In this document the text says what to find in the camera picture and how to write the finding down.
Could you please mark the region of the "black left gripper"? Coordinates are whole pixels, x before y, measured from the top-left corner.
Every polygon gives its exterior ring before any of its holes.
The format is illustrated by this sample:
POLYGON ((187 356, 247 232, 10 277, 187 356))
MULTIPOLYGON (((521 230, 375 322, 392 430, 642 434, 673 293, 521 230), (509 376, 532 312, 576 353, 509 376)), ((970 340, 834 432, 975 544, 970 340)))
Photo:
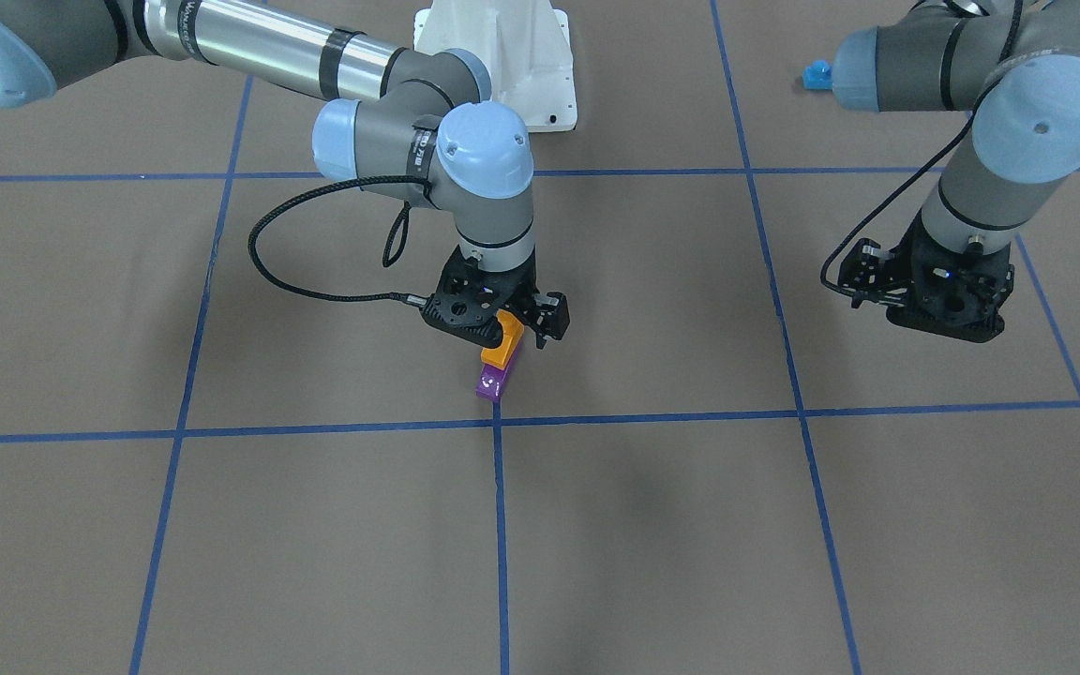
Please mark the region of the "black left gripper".
POLYGON ((904 328, 985 343, 1005 328, 999 311, 1014 291, 1011 248, 991 255, 955 253, 935 242, 915 217, 897 247, 859 239, 843 257, 837 285, 852 308, 885 305, 904 328))

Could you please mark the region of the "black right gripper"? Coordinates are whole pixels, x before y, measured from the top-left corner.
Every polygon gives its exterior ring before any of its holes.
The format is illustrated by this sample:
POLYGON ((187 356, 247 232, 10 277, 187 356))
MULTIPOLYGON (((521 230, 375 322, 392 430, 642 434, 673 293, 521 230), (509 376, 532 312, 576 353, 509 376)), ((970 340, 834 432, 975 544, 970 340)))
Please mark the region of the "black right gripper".
POLYGON ((502 340, 498 312, 505 310, 532 330, 536 350, 544 350, 549 342, 564 338, 570 324, 569 305, 564 293, 536 292, 534 255, 507 272, 486 272, 456 247, 420 315, 433 328, 463 340, 502 340))

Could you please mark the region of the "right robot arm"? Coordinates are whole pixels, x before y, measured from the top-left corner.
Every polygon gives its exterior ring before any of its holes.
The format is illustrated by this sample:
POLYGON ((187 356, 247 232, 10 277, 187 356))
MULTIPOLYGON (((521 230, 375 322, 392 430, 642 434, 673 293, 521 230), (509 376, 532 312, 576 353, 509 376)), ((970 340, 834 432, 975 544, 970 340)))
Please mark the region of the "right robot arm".
POLYGON ((316 102, 311 154, 326 184, 270 210, 247 237, 270 285, 319 302, 408 305, 434 329, 484 349, 507 342, 509 320, 539 347, 565 337, 566 296, 537 287, 531 134, 492 98, 480 56, 418 52, 262 1, 0 1, 0 110, 46 102, 143 56, 316 102), (384 266, 399 264, 414 211, 450 215, 456 244, 434 291, 327 293, 271 272, 259 252, 266 228, 348 189, 399 201, 384 266))

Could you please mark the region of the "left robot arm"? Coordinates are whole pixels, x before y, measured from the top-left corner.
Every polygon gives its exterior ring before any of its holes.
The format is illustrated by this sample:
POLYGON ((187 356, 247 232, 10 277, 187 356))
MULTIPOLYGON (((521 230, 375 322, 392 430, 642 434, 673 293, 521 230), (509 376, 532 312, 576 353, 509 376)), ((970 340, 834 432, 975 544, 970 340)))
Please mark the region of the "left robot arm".
POLYGON ((896 24, 846 37, 832 93, 846 110, 969 119, 900 243, 846 235, 823 285, 905 328, 997 337, 1011 242, 1080 170, 1080 1, 917 1, 896 24))

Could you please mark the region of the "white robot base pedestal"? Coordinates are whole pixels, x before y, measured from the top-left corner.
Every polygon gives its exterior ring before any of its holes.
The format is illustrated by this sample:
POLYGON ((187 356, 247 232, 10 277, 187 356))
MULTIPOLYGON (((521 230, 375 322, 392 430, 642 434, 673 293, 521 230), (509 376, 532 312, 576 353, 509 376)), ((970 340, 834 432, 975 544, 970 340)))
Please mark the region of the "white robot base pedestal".
POLYGON ((570 19, 549 1, 433 1, 415 14, 414 48, 475 54, 492 102, 513 108, 531 133, 578 126, 570 19))

